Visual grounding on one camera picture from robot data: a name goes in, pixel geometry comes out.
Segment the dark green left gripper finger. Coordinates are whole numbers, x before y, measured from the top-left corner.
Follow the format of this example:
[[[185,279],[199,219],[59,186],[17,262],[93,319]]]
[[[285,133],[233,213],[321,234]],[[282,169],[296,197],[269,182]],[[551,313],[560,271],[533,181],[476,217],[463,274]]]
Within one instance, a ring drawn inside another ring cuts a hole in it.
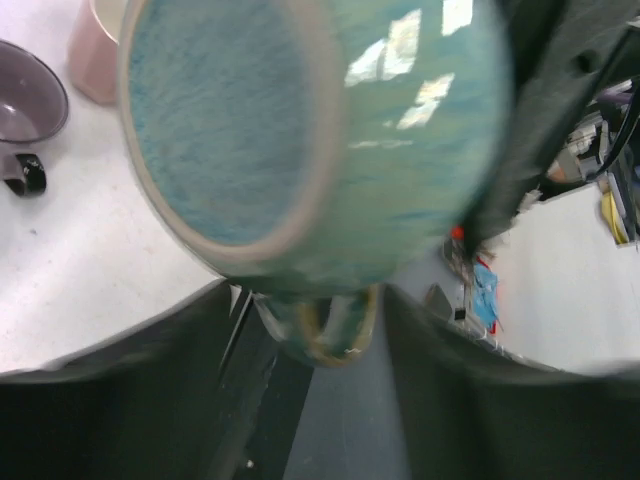
[[[469,250],[506,231],[622,60],[636,1],[501,1],[514,105],[496,165],[464,219]]]

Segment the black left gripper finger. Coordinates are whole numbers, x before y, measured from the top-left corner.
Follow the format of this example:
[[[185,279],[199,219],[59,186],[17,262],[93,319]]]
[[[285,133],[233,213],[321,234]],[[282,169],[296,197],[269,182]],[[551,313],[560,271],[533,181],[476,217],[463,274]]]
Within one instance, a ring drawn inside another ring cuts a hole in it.
[[[635,479],[639,368],[531,366],[435,317],[394,286],[384,317],[415,479]]]
[[[230,479],[270,372],[250,295],[218,281],[84,350],[1,376],[5,479]]]

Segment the green mug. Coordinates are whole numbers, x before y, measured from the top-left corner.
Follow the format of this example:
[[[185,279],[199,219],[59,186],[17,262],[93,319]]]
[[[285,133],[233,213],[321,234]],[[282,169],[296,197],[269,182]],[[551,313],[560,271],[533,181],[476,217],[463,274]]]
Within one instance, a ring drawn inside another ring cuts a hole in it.
[[[131,1],[117,74],[153,210],[323,366],[476,201],[512,107],[495,1]]]

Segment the lilac mug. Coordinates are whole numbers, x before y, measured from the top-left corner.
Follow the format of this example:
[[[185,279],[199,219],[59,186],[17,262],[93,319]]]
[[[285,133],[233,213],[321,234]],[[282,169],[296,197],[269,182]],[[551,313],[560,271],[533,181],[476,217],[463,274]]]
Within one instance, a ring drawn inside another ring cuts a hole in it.
[[[69,118],[69,98],[56,73],[40,58],[1,42],[1,181],[18,197],[47,189],[39,149]]]

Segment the pink faceted mug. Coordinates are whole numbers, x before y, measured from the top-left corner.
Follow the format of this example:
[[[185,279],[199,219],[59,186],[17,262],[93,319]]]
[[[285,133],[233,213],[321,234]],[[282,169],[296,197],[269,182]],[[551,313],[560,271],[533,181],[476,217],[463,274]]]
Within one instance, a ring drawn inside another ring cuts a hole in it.
[[[97,104],[116,99],[118,40],[127,1],[82,1],[67,51],[71,84]]]

